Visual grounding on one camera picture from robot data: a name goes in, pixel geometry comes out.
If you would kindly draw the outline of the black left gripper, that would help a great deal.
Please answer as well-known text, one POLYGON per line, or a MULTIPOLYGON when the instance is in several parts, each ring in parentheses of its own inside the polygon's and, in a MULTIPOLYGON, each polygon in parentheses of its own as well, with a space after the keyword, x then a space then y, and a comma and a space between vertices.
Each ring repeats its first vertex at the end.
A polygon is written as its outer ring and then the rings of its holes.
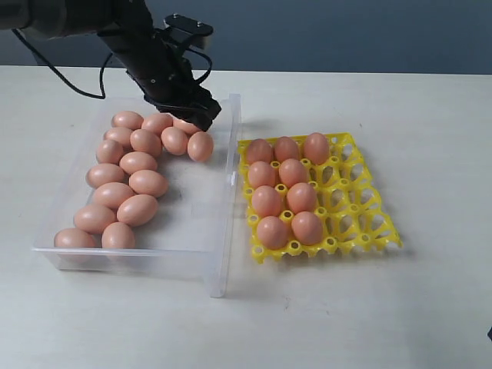
POLYGON ((112 27, 98 33, 145 100, 158 110, 207 131, 221 112, 220 104, 201 87, 206 77, 194 78, 184 53, 191 47, 165 38, 164 29, 112 27))

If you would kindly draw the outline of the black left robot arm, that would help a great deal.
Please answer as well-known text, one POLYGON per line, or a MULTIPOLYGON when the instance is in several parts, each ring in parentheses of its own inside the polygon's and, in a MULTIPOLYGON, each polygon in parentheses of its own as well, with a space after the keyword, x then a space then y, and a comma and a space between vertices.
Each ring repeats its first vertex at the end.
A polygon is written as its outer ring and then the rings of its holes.
POLYGON ((156 28, 143 1, 3 1, 1 28, 12 31, 35 55, 26 36, 63 38, 96 34, 142 90, 146 102, 202 131, 221 106, 195 78, 185 52, 203 55, 214 29, 179 14, 156 28))

